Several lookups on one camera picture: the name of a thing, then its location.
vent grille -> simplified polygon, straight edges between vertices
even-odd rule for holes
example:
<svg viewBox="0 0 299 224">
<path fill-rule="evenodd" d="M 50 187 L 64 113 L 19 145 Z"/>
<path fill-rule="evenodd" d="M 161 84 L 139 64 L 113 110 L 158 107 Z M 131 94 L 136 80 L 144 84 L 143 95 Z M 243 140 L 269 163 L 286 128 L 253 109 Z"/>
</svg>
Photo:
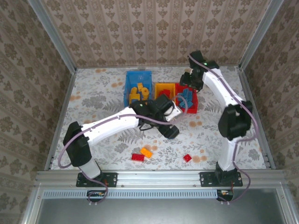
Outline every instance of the vent grille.
<svg viewBox="0 0 299 224">
<path fill-rule="evenodd" d="M 87 190 L 45 190 L 43 199 L 87 198 Z M 217 190 L 109 190 L 107 198 L 217 198 Z"/>
</svg>

floor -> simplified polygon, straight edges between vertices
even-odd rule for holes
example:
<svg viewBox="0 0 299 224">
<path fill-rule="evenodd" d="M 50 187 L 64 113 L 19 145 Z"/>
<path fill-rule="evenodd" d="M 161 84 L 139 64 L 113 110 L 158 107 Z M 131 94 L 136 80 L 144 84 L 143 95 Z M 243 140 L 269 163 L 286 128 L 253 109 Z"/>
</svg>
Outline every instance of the floor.
<svg viewBox="0 0 299 224">
<path fill-rule="evenodd" d="M 186 67 L 153 67 L 153 82 L 179 82 Z M 242 85 L 236 67 L 220 68 L 234 91 L 244 98 Z M 70 123 L 90 123 L 115 114 L 124 108 L 123 92 L 128 70 L 137 68 L 78 69 L 75 85 L 68 104 L 63 128 L 51 169 L 59 169 L 57 158 L 62 140 Z M 141 132 L 138 128 L 128 129 L 104 139 L 91 147 L 93 157 L 103 170 L 174 170 L 174 169 L 214 169 L 221 153 L 221 139 L 218 121 L 221 107 L 207 87 L 198 93 L 197 114 L 187 115 L 177 124 L 180 134 L 174 140 L 164 138 L 156 129 Z M 252 136 L 253 127 L 248 131 Z M 153 152 L 144 162 L 131 160 L 132 153 L 139 153 L 142 147 Z M 186 163 L 183 156 L 189 154 L 192 160 Z M 258 141 L 242 143 L 236 158 L 240 168 L 265 168 L 262 150 Z M 67 154 L 62 164 L 70 162 Z"/>
</svg>

red toy block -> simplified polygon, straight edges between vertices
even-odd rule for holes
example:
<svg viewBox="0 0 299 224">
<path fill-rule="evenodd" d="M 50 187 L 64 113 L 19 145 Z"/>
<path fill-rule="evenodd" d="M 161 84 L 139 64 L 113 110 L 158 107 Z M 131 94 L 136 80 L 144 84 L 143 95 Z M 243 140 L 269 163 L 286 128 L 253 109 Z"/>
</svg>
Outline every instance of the red toy block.
<svg viewBox="0 0 299 224">
<path fill-rule="evenodd" d="M 132 154 L 132 160 L 143 162 L 144 161 L 144 155 L 134 154 L 133 153 Z"/>
<path fill-rule="evenodd" d="M 165 94 L 168 98 L 170 98 L 170 90 L 163 90 L 159 93 L 159 96 L 161 96 L 162 94 Z"/>
<path fill-rule="evenodd" d="M 187 154 L 187 155 L 184 156 L 184 160 L 186 162 L 189 162 L 191 159 L 192 159 L 192 157 L 189 154 Z"/>
</svg>

yellow toy block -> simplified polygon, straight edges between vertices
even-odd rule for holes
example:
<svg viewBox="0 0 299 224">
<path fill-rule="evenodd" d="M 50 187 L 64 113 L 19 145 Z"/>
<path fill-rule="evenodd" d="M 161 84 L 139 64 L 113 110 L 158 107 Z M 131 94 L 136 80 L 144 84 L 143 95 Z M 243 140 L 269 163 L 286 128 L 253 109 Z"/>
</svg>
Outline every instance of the yellow toy block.
<svg viewBox="0 0 299 224">
<path fill-rule="evenodd" d="M 131 89 L 131 94 L 136 94 L 137 93 L 137 87 L 133 87 Z"/>
<path fill-rule="evenodd" d="M 140 100 L 140 94 L 139 94 L 139 93 L 137 93 L 137 94 L 130 94 L 130 95 L 129 95 L 129 104 L 132 103 L 132 100 L 133 100 L 133 99 Z"/>
<path fill-rule="evenodd" d="M 143 98 L 148 99 L 150 92 L 149 92 L 148 88 L 143 87 L 141 89 L 141 94 L 142 94 Z"/>
<path fill-rule="evenodd" d="M 140 153 L 141 153 L 142 155 L 144 155 L 145 157 L 147 157 L 147 158 L 150 158 L 150 157 L 153 155 L 153 153 L 150 152 L 149 150 L 147 150 L 146 148 L 142 148 L 142 149 L 140 150 Z"/>
<path fill-rule="evenodd" d="M 143 88 L 142 83 L 137 83 L 138 91 L 141 92 L 141 89 Z"/>
</svg>

patterned wallpaper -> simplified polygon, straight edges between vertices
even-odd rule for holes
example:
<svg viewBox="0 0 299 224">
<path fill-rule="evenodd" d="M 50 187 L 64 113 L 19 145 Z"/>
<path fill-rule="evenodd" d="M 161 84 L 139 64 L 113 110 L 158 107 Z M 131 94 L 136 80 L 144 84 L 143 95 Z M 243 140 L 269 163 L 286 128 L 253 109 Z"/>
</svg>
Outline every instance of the patterned wallpaper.
<svg viewBox="0 0 299 224">
<path fill-rule="evenodd" d="M 278 168 L 299 205 L 299 1 L 285 0 L 245 69 Z"/>
<path fill-rule="evenodd" d="M 238 64 L 270 0 L 42 0 L 77 67 Z"/>
<path fill-rule="evenodd" d="M 18 223 L 43 170 L 70 73 L 26 0 L 0 0 L 0 223 Z"/>
</svg>

